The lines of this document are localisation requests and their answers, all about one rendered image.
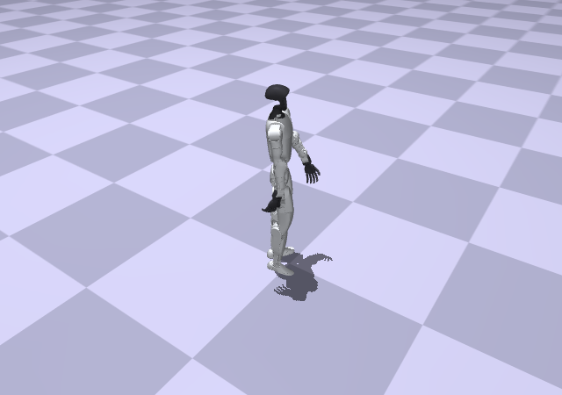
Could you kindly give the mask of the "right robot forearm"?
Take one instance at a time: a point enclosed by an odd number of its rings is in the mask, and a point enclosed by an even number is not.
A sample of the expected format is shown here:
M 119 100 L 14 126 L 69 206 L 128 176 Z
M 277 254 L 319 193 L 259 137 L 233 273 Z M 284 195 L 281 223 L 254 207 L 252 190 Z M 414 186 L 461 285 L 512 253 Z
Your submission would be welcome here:
M 278 162 L 275 168 L 275 189 L 277 190 L 276 198 L 281 198 L 284 195 L 285 190 L 285 176 L 286 176 L 286 164 L 285 162 Z M 273 191 L 274 192 L 274 191 Z

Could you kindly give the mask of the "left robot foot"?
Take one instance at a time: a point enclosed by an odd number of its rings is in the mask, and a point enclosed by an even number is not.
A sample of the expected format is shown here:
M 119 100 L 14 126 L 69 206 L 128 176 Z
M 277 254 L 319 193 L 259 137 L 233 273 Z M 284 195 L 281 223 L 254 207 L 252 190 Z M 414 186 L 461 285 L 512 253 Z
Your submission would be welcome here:
M 294 247 L 285 247 L 285 251 L 284 251 L 284 253 L 283 253 L 283 256 L 285 256 L 285 255 L 290 255 L 290 254 L 292 254 L 292 253 L 294 253 Z M 268 250 L 268 252 L 267 252 L 267 257 L 268 257 L 268 258 L 273 258 L 273 251 L 272 251 L 272 249 L 269 249 L 269 250 Z

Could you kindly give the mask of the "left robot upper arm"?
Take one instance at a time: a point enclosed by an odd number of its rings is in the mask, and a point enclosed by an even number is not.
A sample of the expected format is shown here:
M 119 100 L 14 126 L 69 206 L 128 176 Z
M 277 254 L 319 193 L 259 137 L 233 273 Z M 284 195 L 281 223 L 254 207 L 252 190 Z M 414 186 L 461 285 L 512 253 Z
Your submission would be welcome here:
M 287 107 L 286 111 L 288 111 L 289 115 L 290 115 L 290 110 Z M 296 131 L 292 131 L 292 144 L 295 144 L 299 141 L 299 133 Z

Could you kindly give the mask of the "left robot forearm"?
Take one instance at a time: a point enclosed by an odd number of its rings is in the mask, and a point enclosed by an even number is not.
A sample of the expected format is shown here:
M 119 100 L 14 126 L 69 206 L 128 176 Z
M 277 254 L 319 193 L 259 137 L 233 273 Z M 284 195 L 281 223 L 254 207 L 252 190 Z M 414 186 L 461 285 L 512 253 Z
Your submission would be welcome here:
M 297 143 L 292 144 L 292 147 L 299 154 L 299 157 L 300 157 L 300 159 L 303 163 L 309 162 L 309 160 L 307 159 L 307 156 L 308 156 L 307 150 L 302 145 L 302 141 L 300 140 L 300 138 L 299 138 L 299 141 Z

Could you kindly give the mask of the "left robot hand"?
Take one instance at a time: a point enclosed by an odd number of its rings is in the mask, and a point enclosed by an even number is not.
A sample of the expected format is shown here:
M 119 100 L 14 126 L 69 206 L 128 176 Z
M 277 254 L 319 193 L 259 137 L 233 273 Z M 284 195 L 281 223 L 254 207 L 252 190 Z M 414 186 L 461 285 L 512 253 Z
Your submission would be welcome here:
M 317 176 L 316 172 L 317 172 L 318 175 L 320 176 L 320 175 L 321 175 L 321 174 L 320 174 L 320 171 L 319 171 L 313 164 L 311 164 L 312 161 L 311 161 L 309 155 L 307 156 L 307 159 L 309 160 L 309 162 L 306 162 L 306 163 L 303 163 L 303 162 L 302 162 L 303 165 L 305 165 L 306 183 L 308 183 L 308 174 L 309 174 L 309 177 L 310 177 L 310 183 L 312 183 L 312 177 L 313 177 L 313 183 L 315 183 L 315 178 L 314 178 L 314 176 L 316 177 L 316 182 L 318 182 L 318 176 Z M 315 170 L 316 170 L 316 172 L 315 172 Z M 313 174 L 313 173 L 314 173 L 314 174 Z M 311 174 L 312 174 L 312 175 L 311 175 Z

